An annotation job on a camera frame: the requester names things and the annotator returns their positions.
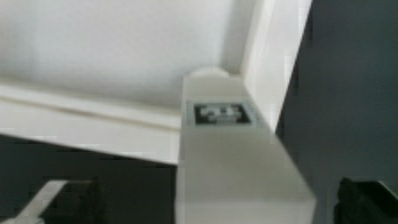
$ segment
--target white wall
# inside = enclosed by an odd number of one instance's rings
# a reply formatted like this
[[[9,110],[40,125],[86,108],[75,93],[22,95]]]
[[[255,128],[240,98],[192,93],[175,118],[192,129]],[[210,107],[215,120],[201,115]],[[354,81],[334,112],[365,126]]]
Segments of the white wall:
[[[255,0],[0,0],[0,69],[166,106],[203,66],[239,72]]]

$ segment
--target white beam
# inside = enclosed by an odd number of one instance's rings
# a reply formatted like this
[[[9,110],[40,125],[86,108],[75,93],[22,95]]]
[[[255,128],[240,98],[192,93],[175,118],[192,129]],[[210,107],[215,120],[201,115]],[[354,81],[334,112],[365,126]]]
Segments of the white beam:
[[[242,74],[272,131],[283,110],[288,83],[313,0],[258,0]]]
[[[315,195],[239,78],[183,92],[178,224],[310,224]]]

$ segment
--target qr code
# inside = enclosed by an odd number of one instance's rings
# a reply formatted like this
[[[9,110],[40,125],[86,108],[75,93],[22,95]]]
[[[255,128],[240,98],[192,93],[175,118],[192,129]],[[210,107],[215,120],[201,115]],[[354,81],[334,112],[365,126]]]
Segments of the qr code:
[[[198,125],[244,125],[251,124],[251,118],[244,104],[207,103],[194,105]]]

